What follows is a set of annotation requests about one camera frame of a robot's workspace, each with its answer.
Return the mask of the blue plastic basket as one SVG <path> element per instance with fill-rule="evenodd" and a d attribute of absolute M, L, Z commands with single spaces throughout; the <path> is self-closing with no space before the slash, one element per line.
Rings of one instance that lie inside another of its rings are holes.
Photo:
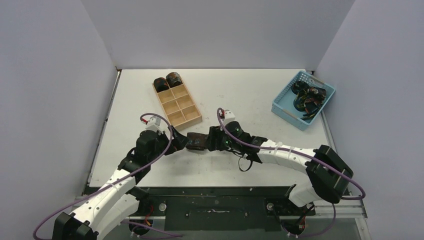
<path fill-rule="evenodd" d="M 320 88 L 319 85 L 317 85 L 314 81 L 312 81 L 312 76 L 310 74 L 308 74 L 306 71 L 301 70 L 289 81 L 289 83 L 283 88 L 283 90 L 274 98 L 274 100 L 272 101 L 271 112 L 276 114 L 283 120 L 287 121 L 291 125 L 295 126 L 299 130 L 304 131 L 315 121 L 315 119 L 318 118 L 318 115 L 320 114 L 321 109 L 318 111 L 318 113 L 316 114 L 314 118 L 309 120 L 301 119 L 301 117 L 303 116 L 305 112 L 300 112 L 295 109 L 293 105 L 293 101 L 296 97 L 296 94 L 294 94 L 291 90 L 292 85 L 296 81 L 303 81 L 312 87 Z M 323 89 L 326 90 L 326 99 L 327 99 L 327 93 L 330 93 L 330 90 L 327 90 L 326 88 L 323 88 Z"/>

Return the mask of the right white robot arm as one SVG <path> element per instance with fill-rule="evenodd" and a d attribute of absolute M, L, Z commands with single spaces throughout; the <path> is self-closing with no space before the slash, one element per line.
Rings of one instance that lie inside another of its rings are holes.
<path fill-rule="evenodd" d="M 211 126 L 206 147 L 211 152 L 235 152 L 251 162 L 275 164 L 305 174 L 308 182 L 291 187 L 282 201 L 284 211 L 290 215 L 318 200 L 339 203 L 353 177 L 350 167 L 328 145 L 319 148 L 284 145 L 266 137 L 250 135 L 237 121 Z"/>

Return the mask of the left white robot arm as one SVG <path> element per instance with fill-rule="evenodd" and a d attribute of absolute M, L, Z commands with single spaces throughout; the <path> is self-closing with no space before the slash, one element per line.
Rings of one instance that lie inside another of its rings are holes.
<path fill-rule="evenodd" d="M 182 150 L 188 138 L 173 126 L 171 136 L 144 130 L 136 146 L 120 162 L 109 180 L 71 213 L 62 212 L 53 226 L 53 240 L 100 240 L 129 215 L 144 215 L 151 206 L 149 193 L 137 184 L 163 155 Z"/>

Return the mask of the wooden compartment tray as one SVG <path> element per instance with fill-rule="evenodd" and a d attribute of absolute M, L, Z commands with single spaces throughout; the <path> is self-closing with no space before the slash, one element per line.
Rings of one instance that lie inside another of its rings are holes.
<path fill-rule="evenodd" d="M 202 114 L 184 83 L 167 90 L 154 92 L 167 120 L 179 132 L 203 121 Z"/>

